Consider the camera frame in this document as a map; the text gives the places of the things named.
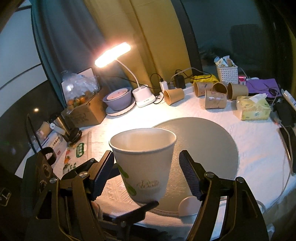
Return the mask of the white mat controller puck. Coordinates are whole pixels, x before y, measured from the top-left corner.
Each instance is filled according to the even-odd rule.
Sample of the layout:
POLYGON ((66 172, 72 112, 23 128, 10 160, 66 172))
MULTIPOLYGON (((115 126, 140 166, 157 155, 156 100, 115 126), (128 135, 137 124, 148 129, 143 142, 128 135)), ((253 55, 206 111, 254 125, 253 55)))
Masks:
POLYGON ((184 198, 179 206, 178 213, 179 217, 195 215, 199 212, 202 202, 195 196, 188 196, 184 198))

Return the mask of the yellow tissue pack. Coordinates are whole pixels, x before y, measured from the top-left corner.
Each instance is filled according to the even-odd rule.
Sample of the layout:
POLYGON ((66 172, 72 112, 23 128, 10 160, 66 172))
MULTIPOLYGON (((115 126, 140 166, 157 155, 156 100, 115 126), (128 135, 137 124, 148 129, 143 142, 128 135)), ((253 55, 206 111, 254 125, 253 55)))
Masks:
POLYGON ((260 93, 254 96, 239 96, 236 99, 234 114, 241 121, 267 120, 271 108, 266 101, 267 94, 260 93))

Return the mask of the fruit print plastic wrapper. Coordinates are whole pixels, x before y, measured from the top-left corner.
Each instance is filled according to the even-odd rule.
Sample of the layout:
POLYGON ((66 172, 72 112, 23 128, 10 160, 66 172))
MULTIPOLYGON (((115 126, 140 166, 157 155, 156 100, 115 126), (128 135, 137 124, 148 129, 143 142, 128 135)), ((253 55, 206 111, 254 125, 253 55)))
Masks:
POLYGON ((91 139, 91 131, 83 132, 81 139, 77 143, 66 148, 53 168, 54 174, 59 179, 91 159, 91 139))

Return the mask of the white paper cup green print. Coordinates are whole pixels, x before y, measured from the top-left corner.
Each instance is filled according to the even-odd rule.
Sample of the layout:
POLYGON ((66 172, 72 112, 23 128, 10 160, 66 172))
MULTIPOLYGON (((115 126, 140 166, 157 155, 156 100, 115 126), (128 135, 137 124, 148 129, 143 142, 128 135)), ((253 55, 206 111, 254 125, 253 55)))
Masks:
POLYGON ((110 139, 119 172, 133 201, 149 203, 165 195, 176 141, 175 133, 162 128, 137 128, 110 139))

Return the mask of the brown paper cup front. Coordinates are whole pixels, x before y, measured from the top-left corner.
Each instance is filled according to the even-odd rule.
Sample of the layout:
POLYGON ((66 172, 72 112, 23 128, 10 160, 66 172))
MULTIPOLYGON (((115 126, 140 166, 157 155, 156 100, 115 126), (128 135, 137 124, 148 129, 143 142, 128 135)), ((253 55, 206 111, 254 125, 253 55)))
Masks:
POLYGON ((211 90, 205 91, 205 109, 225 108, 227 95, 211 90))

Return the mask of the cardboard box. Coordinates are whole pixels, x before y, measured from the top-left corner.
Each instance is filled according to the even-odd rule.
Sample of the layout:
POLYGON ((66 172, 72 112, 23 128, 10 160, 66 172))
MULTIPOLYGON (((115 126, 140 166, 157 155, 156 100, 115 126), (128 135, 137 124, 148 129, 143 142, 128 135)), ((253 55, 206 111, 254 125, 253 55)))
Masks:
POLYGON ((77 128, 99 125, 106 117, 107 104, 103 102, 103 98, 109 93, 109 89, 104 86, 80 106, 71 111, 64 109, 61 114, 66 123, 77 128))

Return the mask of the white tablecloth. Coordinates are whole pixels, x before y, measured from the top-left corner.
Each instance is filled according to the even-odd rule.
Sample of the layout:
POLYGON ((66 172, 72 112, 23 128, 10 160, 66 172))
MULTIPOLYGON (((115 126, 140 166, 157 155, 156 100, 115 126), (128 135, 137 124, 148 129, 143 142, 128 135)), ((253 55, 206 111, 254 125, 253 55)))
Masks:
MULTIPOLYGON (((247 181, 255 198, 263 204, 263 217, 271 240, 295 240, 295 175, 290 174, 287 151, 278 132, 278 126, 268 120, 241 121, 235 116, 235 102, 227 102, 225 109, 206 110, 204 98, 193 93, 168 106, 165 103, 150 104, 143 108, 133 107, 127 113, 107 116, 100 125, 88 128, 92 132, 92 156, 100 159, 110 150, 108 141, 115 134, 134 128, 150 128, 176 118, 203 118, 224 128, 236 143, 239 164, 235 177, 247 181)), ((121 177, 107 182, 97 201, 104 211, 122 214, 136 207, 123 187, 121 177)), ((168 240, 185 240, 193 225, 193 218, 168 217, 148 213, 140 226, 167 232, 168 240)))

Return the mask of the white power adapter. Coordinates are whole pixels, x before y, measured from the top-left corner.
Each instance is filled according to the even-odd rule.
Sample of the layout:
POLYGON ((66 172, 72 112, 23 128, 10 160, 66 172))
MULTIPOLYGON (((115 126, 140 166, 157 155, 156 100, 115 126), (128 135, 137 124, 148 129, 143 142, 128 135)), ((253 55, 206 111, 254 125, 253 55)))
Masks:
POLYGON ((163 78, 160 79, 159 85, 161 87, 161 91, 164 92, 165 90, 168 90, 168 83, 163 80, 163 78))

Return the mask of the black round jar lid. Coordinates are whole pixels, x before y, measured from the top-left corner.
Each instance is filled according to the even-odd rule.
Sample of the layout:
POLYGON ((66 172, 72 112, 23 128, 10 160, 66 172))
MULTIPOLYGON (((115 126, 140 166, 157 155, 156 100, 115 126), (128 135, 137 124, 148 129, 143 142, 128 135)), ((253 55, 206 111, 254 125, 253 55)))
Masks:
POLYGON ((68 136, 69 143, 71 145, 77 143, 82 137, 82 131, 79 128, 74 128, 71 130, 70 135, 68 136))

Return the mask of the brown paper cup back middle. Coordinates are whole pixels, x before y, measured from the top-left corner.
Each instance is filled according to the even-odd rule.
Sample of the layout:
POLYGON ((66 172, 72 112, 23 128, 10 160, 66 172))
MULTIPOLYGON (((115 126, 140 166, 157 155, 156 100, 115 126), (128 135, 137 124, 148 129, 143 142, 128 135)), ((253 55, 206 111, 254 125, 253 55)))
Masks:
POLYGON ((216 82, 212 86, 212 91, 224 93, 227 95, 227 93, 228 93, 227 84, 224 82, 216 82))

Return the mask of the brown paper cup leftmost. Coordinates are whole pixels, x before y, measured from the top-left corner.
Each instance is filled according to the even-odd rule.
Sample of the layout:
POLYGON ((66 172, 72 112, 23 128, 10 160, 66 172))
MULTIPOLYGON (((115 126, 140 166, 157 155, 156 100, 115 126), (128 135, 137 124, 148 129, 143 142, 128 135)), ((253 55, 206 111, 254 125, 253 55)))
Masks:
POLYGON ((164 100, 167 105, 172 105, 184 98, 185 94, 181 88, 164 90, 164 100))

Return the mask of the white plate under bowl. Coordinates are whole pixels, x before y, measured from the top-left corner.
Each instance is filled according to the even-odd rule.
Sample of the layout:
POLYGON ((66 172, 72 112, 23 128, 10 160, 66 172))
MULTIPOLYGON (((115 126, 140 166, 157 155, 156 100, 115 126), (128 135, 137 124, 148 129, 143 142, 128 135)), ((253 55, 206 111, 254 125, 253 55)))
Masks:
POLYGON ((130 104, 129 104, 128 107, 126 107, 126 108, 124 108, 122 110, 113 110, 110 107, 107 107, 105 112, 106 112, 106 114, 108 116, 119 116, 119 115, 123 115, 123 114, 129 112, 130 110, 132 110, 133 107, 135 106, 135 103, 136 103, 135 98, 132 97, 131 102, 130 102, 130 104))

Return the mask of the black power adapter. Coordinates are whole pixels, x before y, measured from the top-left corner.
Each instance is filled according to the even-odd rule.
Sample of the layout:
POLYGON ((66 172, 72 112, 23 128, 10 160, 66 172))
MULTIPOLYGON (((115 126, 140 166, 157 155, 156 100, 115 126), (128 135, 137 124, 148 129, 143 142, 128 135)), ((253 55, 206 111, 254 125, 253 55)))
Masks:
POLYGON ((174 82, 175 82, 176 88, 181 88, 181 89, 186 88, 185 78, 183 75, 177 74, 176 76, 174 76, 174 82))

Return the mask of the brown paper cup back right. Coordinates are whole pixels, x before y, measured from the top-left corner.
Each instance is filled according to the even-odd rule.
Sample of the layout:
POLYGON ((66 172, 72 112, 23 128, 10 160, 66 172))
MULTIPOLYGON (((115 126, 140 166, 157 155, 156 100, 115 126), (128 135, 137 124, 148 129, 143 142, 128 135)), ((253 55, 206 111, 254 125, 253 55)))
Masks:
POLYGON ((236 100, 239 96, 248 96, 248 88, 246 85, 229 83, 227 90, 229 100, 236 100))

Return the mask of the pink inner bowl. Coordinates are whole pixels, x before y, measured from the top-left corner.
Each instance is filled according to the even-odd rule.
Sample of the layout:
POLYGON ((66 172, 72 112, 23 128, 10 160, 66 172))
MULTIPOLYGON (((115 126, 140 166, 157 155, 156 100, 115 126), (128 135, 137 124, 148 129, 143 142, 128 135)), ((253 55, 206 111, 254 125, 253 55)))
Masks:
POLYGON ((126 92, 128 92, 128 89, 127 88, 121 88, 121 89, 118 89, 112 93, 110 93, 108 96, 107 96, 107 100, 113 100, 113 99, 117 99, 121 96, 123 96, 124 94, 126 94, 126 92))

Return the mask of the brown paper cup back left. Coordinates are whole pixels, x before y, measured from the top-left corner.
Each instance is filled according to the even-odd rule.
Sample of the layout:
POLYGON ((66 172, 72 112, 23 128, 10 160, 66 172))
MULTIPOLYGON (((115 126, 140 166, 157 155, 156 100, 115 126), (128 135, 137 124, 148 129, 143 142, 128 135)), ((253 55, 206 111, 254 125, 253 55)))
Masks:
POLYGON ((205 95, 206 90, 211 90, 213 82, 194 82, 194 92, 196 97, 201 97, 205 95))

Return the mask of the purple cloth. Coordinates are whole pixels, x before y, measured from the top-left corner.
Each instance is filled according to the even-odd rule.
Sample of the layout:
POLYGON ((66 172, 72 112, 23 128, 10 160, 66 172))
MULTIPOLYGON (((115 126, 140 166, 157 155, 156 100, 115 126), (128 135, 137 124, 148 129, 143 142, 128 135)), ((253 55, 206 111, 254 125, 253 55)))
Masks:
POLYGON ((246 81, 249 93, 266 93, 268 98, 280 97, 281 91, 274 78, 271 79, 250 79, 246 81))

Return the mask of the clear plastic fruit bag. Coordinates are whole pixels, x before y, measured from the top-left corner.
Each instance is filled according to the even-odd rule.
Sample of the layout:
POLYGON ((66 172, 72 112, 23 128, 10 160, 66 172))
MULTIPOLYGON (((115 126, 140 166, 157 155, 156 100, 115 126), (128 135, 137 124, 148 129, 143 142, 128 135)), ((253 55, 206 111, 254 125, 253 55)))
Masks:
POLYGON ((69 108, 75 108, 96 95, 100 86, 95 77, 87 77, 82 74, 62 72, 62 90, 69 108))

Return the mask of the round grey heating mat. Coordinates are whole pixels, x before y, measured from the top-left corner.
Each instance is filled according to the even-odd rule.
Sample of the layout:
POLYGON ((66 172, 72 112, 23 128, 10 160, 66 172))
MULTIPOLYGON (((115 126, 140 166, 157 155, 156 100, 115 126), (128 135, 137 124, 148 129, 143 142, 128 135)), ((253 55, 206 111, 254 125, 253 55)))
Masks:
POLYGON ((191 195, 179 164, 179 153, 187 150, 193 160, 218 177, 233 180, 237 175, 239 154, 236 143, 222 126, 204 118, 176 118, 156 125, 177 136, 165 195, 151 213, 178 217, 180 202, 191 195))

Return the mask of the white medicine box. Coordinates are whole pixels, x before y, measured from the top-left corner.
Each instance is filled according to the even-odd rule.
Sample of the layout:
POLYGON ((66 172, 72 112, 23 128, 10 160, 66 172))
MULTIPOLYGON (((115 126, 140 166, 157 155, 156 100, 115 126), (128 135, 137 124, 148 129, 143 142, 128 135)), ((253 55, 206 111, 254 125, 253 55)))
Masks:
POLYGON ((55 166, 55 164, 62 157, 63 153, 65 152, 65 150, 67 148, 67 142, 65 141, 65 139, 63 138, 62 135, 60 135, 57 132, 52 131, 48 135, 46 140, 43 142, 42 147, 43 148, 44 147, 51 147, 53 149, 53 151, 56 154, 56 161, 53 164, 53 166, 55 166))

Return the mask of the white tube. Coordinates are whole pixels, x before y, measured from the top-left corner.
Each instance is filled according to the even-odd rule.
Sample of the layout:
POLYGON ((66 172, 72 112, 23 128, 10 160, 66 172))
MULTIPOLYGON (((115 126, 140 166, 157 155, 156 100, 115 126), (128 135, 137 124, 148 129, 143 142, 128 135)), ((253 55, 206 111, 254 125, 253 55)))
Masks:
POLYGON ((286 101, 292 106, 294 110, 296 110, 296 100, 287 90, 281 90, 281 94, 286 99, 286 101))

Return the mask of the yellow bag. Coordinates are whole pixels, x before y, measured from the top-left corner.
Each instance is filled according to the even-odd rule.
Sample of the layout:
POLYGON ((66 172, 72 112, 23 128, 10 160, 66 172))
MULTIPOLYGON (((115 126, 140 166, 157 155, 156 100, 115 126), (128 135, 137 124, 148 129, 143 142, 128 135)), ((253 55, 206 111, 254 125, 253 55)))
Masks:
POLYGON ((215 75, 207 74, 207 75, 195 75, 191 78, 194 82, 211 82, 211 83, 217 83, 219 80, 215 75))

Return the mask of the brown paper cup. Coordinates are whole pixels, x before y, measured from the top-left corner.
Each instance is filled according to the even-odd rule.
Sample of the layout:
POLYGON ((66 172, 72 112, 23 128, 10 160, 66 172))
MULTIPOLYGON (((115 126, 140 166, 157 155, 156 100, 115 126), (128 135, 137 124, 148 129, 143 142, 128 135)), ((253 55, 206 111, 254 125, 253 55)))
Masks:
POLYGON ((181 88, 164 90, 164 100, 167 105, 172 105, 184 98, 185 94, 181 88))
POLYGON ((227 95, 227 93, 228 93, 227 84, 224 82, 216 82, 212 86, 212 91, 224 93, 227 95))
POLYGON ((213 82, 194 82, 194 92, 196 97, 201 97, 205 95, 206 90, 211 90, 213 82))
POLYGON ((229 83, 227 90, 229 100, 236 100, 239 96, 248 96, 248 88, 246 85, 229 83))
POLYGON ((227 95, 211 90, 205 91, 205 109, 225 108, 227 95))

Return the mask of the white woven basket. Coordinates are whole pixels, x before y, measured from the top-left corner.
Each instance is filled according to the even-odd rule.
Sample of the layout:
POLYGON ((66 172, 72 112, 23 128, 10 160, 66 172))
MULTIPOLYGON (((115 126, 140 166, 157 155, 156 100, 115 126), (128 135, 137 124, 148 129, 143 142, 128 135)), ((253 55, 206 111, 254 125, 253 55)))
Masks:
POLYGON ((222 58, 217 56, 214 59, 214 63, 216 65, 218 78, 221 82, 238 84, 238 67, 231 60, 229 55, 222 58))

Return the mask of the teal curtain left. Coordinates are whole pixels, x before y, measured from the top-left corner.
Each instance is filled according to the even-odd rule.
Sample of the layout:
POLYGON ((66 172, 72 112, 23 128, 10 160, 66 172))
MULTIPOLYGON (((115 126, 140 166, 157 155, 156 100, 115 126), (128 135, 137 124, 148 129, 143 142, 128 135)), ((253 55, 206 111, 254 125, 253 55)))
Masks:
POLYGON ((114 90, 130 87, 117 62, 99 69, 95 60, 107 48, 106 40, 84 1, 31 1, 33 34, 39 58, 63 106, 62 77, 93 68, 99 84, 114 90))

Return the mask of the steel thermos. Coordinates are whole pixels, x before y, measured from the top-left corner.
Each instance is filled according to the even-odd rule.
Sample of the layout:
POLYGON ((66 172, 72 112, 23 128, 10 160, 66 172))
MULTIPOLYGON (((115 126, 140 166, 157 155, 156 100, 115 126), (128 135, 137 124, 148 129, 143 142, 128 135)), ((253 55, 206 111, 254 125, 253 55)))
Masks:
POLYGON ((49 118, 49 124, 52 130, 55 130, 56 132, 61 134, 67 142, 70 142, 71 128, 69 127, 69 125, 67 125, 62 114, 60 113, 52 114, 49 118))

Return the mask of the yellow curtain left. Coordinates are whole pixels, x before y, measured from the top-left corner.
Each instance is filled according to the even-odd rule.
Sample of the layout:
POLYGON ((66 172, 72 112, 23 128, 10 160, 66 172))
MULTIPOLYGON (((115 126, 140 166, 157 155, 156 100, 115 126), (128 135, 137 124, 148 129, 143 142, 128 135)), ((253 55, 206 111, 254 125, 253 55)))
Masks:
POLYGON ((190 67, 181 26, 171 1, 85 1, 109 48, 126 42, 121 56, 139 83, 156 85, 152 73, 168 81, 190 67))

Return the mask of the purple bowl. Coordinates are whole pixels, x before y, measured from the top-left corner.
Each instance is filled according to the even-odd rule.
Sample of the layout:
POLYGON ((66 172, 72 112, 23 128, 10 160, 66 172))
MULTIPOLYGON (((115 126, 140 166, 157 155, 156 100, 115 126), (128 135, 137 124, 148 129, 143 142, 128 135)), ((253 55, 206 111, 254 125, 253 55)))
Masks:
POLYGON ((132 88, 131 87, 124 87, 124 88, 128 89, 128 92, 126 92, 126 94, 113 100, 107 100, 106 99, 108 96, 107 95, 103 98, 103 102, 113 110, 122 110, 128 107, 132 99, 132 88))

